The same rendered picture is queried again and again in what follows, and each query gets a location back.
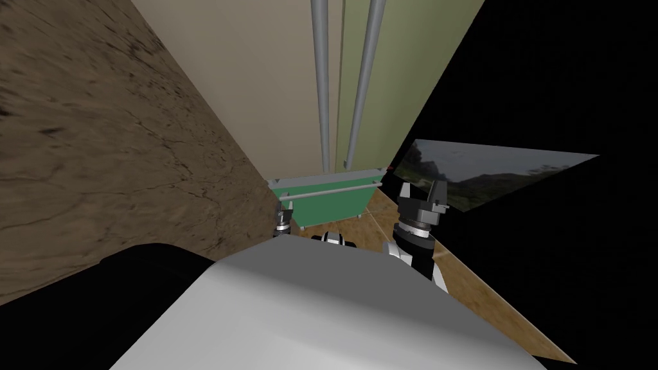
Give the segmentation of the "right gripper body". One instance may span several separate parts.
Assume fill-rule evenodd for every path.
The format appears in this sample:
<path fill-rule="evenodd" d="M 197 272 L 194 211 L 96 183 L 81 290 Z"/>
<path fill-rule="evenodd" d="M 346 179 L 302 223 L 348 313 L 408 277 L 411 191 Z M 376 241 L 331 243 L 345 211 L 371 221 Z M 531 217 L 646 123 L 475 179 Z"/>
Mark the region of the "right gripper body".
<path fill-rule="evenodd" d="M 400 216 L 416 223 L 438 225 L 440 215 L 445 214 L 448 209 L 448 205 L 436 202 L 407 197 L 397 198 L 397 211 Z"/>

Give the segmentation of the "green drawer front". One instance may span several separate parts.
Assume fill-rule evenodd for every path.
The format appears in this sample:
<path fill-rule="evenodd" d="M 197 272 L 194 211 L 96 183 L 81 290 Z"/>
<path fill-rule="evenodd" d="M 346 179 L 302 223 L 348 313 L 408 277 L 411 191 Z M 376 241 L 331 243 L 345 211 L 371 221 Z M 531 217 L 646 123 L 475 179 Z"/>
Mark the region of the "green drawer front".
<path fill-rule="evenodd" d="M 347 188 L 381 182 L 386 168 L 354 172 L 330 173 L 307 177 L 268 180 L 269 188 L 279 197 L 282 193 L 297 195 L 329 189 Z M 375 188 L 347 191 L 293 200 L 292 218 L 300 227 L 310 227 L 336 220 L 357 217 L 365 212 Z"/>

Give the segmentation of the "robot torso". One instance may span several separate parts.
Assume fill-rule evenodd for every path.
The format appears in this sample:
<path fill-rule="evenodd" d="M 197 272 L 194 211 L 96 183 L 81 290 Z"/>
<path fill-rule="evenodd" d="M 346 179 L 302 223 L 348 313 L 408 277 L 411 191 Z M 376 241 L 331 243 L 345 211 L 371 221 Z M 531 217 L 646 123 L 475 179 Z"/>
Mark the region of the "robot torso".
<path fill-rule="evenodd" d="M 110 370 L 545 370 L 399 258 L 283 235 L 217 261 Z"/>

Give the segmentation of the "green appliance door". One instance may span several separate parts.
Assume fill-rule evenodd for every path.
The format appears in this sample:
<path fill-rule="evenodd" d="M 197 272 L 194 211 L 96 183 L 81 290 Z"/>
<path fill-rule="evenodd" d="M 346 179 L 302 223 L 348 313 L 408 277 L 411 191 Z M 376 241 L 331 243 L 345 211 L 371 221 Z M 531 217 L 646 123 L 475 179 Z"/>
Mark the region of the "green appliance door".
<path fill-rule="evenodd" d="M 389 166 L 485 0 L 386 0 L 352 170 Z M 371 0 L 343 0 L 336 166 L 344 171 Z"/>

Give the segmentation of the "beige appliance door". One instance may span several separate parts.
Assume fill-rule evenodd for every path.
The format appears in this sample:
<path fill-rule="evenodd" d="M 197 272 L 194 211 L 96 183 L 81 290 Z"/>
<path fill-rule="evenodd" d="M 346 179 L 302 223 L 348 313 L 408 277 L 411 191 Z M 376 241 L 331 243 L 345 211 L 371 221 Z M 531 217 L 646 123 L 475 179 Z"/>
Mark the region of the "beige appliance door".
<path fill-rule="evenodd" d="M 328 3 L 321 143 L 311 0 L 132 0 L 264 179 L 335 170 L 344 0 Z"/>

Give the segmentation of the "landscape picture on wall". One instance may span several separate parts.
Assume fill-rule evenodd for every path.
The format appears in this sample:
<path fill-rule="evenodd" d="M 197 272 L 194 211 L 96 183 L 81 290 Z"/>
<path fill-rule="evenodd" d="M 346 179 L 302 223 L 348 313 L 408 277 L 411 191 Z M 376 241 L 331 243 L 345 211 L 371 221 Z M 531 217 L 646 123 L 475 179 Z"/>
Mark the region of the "landscape picture on wall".
<path fill-rule="evenodd" d="M 447 183 L 447 204 L 462 212 L 593 159 L 593 154 L 417 139 L 394 175 L 429 191 Z"/>

